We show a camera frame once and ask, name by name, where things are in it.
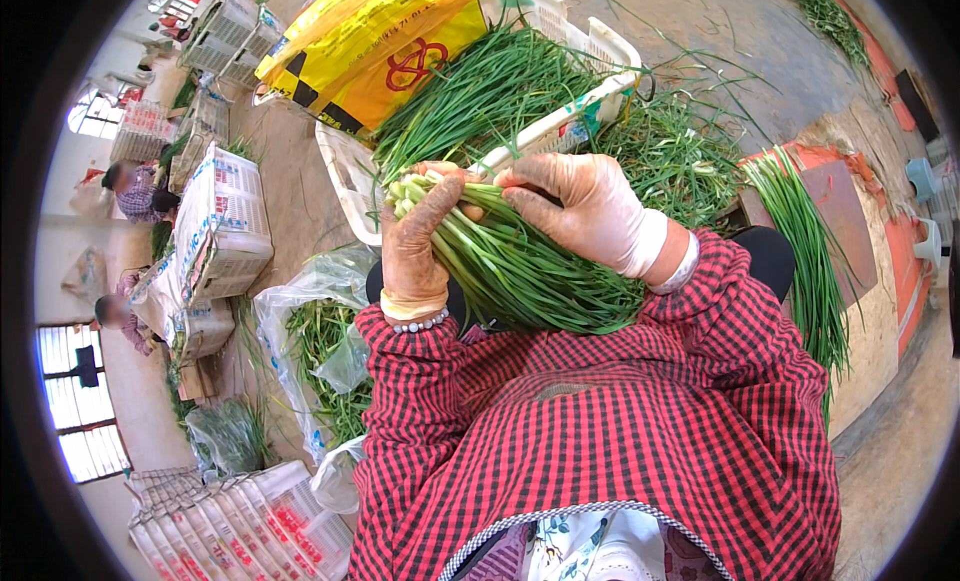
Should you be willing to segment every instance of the white stool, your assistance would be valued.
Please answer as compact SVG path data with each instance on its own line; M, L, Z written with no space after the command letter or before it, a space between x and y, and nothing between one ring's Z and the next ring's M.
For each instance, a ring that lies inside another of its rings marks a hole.
M935 221L929 218L918 218L918 221L926 225L926 241L913 244L913 255L920 260L929 260L933 264L933 270L940 270L940 249L943 239L940 237L940 227Z

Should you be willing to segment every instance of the dirty glove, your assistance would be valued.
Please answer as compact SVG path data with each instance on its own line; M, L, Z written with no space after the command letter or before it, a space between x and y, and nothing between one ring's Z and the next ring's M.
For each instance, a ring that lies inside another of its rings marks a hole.
M450 174L401 220L383 212L383 290L380 309L393 325L433 318L447 305L450 274L433 257L430 235L464 190L464 176Z
M659 285L687 254L690 232L662 212L644 208L620 165L607 155L522 157L493 183L505 187L503 199L531 225L621 275ZM537 188L563 206L531 190Z

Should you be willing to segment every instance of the white wall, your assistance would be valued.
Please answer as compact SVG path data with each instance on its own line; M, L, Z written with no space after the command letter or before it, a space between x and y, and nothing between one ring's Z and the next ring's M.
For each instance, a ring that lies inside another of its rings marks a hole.
M124 481L124 476L118 474L102 481L86 483L78 487L79 495L127 574L135 581L156 581L159 576L140 555L126 531L134 500L124 489Z
M88 77L114 74L132 78L143 56L143 41L162 38L147 30L157 20L146 10L147 0L135 0L114 33L103 44L88 71ZM173 60L159 60L158 79L148 87L148 99L169 106L183 83L184 73L174 69ZM106 263L107 289L112 291L126 268L149 264L149 225L132 225L126 220L90 221L77 216L69 206L74 185L87 168L105 170L110 166L112 142L69 131L64 121L56 144L41 206L34 261L34 316L38 324L89 322L93 306L67 294L61 280L77 257L88 247L101 248ZM174 420L170 397L164 385L163 360L159 353L144 357L137 353L120 331L101 332L106 384L134 469L179 467L194 463L190 446ZM96 520L109 545L127 572L138 580L157 576L140 556L128 537L127 524L133 510L125 478L117 475L83 484L80 496Z

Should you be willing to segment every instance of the bracelet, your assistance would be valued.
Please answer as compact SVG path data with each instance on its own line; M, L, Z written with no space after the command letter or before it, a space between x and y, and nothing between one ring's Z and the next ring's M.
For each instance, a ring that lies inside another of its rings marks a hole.
M434 326L439 326L448 316L450 316L450 311L447 310L447 307L444 306L443 310L439 311L439 314L432 319L427 319L422 323L409 323L409 324L395 324L393 327L393 332L400 333L416 333L422 328L433 328Z

